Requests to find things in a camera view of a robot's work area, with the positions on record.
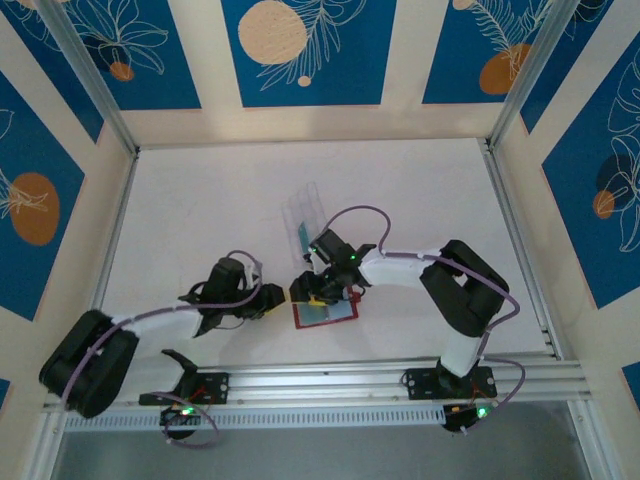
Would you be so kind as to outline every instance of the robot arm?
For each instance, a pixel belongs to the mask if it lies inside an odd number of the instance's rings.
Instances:
[[[86,418],[102,413],[118,394],[164,391],[200,403],[226,403],[226,374],[199,373],[188,359],[172,350],[180,340],[195,338],[218,328],[224,315],[255,320],[284,303],[281,287],[254,285],[253,270],[229,256],[221,258],[208,280],[179,297],[181,303],[154,315],[153,322],[131,323],[116,331],[75,380],[68,406]],[[185,310],[189,303],[193,308]],[[62,396],[87,350],[102,335],[132,316],[111,317],[98,310],[85,312],[40,371],[40,383]],[[215,399],[198,393],[199,385],[223,384]],[[144,405],[164,405],[167,400],[141,395]]]
[[[454,260],[509,290],[504,279],[459,240],[439,250],[383,255],[372,244],[356,251],[328,229],[311,242],[310,250],[316,273],[305,272],[293,282],[292,301],[335,303],[342,299],[343,289],[352,285],[426,289],[451,327],[441,367],[457,378],[467,376],[477,363],[482,337],[504,297],[473,278],[459,283],[456,277],[462,272],[435,259]]]

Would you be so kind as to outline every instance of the cream wall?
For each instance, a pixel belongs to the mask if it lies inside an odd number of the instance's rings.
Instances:
[[[244,109],[220,0],[169,0],[202,110],[127,111],[124,118],[143,146],[484,137],[501,103],[422,105],[449,1],[398,0],[381,105]]]
[[[637,0],[615,0],[531,136],[517,121],[498,152],[556,323],[584,367],[629,479],[640,478],[640,412],[621,368],[640,360],[640,290],[595,308],[541,165],[638,34],[638,25]]]
[[[0,478],[11,480],[19,478],[46,395],[40,368],[89,305],[129,160],[109,128],[92,142],[2,15],[0,71],[85,174],[35,320],[0,308],[0,378],[12,385],[0,413]]]

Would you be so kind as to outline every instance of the blue wall panel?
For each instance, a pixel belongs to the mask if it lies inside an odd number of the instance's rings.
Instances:
[[[640,35],[543,163],[598,307],[640,286]]]
[[[0,306],[33,320],[83,179],[0,74]]]
[[[582,0],[520,110],[531,133],[613,0]]]
[[[549,0],[451,0],[423,103],[502,102]]]
[[[223,0],[244,107],[377,105],[395,0]]]
[[[62,3],[122,110],[200,108],[167,0]],[[102,119],[37,12],[18,0],[0,8],[95,141]]]

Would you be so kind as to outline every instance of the black mounting bracket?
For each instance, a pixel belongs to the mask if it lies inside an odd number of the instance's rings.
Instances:
[[[403,375],[409,400],[496,398],[493,372],[490,367],[475,366],[462,378],[455,377],[442,366],[435,368],[410,368]]]
[[[175,350],[162,353],[178,362],[184,374],[173,390],[173,395],[189,400],[195,405],[226,405],[229,394],[229,374],[224,372],[198,373],[198,367]],[[173,400],[158,397],[152,393],[140,395],[138,403],[144,406],[173,405]]]

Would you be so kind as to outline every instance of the yellow object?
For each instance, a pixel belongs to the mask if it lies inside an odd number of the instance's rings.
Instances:
[[[309,300],[309,305],[312,307],[326,307],[327,304],[321,300],[318,300],[316,297],[311,296],[311,300]]]

